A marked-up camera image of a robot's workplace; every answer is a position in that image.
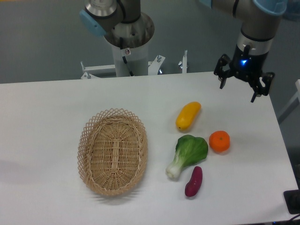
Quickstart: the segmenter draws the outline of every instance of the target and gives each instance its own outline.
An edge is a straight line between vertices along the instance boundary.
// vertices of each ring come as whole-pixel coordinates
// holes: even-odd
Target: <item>light blue joint cap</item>
[[[106,34],[106,31],[101,27],[101,25],[97,23],[86,11],[81,10],[79,16],[82,23],[93,35],[100,37]]]
[[[285,13],[287,0],[253,0],[254,4],[263,12],[270,15]]]
[[[199,0],[199,2],[211,8],[211,0]]]

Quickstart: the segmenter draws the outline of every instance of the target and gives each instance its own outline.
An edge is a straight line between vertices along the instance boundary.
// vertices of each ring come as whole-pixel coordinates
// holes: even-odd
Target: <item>black cable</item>
[[[300,217],[300,214],[294,216],[293,218],[291,218],[288,222],[287,222],[287,225],[289,225],[294,219]]]

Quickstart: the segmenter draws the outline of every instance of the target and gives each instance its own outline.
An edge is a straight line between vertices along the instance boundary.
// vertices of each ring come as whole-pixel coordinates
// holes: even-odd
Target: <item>grey floor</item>
[[[180,72],[177,64],[185,49],[189,72],[212,71],[223,53],[233,55],[240,21],[196,0],[141,3],[155,24],[149,57],[165,56],[165,73]],[[81,24],[82,8],[82,0],[1,2],[0,83],[80,79],[80,61],[85,66],[113,64],[110,47]],[[300,22],[283,20],[264,66],[265,71],[276,73],[270,92],[276,114],[296,92],[299,42]],[[300,106],[280,128],[292,164],[300,164]]]

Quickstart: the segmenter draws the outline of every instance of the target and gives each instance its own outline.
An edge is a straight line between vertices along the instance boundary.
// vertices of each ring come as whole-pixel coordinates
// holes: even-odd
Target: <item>metal bolt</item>
[[[80,64],[81,64],[81,67],[82,67],[82,71],[84,71],[85,70],[85,66],[83,65],[83,62],[81,61]]]
[[[161,58],[162,58],[161,55],[158,55],[157,56],[157,62],[160,62]]]
[[[161,74],[164,74],[164,72],[163,72],[163,70],[160,68],[160,69],[158,70],[157,75],[161,75]]]
[[[180,61],[179,63],[178,63],[178,67],[179,67],[179,69],[182,69],[182,61]]]

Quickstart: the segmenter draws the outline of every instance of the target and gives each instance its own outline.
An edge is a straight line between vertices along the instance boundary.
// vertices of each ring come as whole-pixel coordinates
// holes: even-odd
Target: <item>orange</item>
[[[223,130],[210,135],[210,147],[216,152],[223,152],[230,147],[230,136]]]

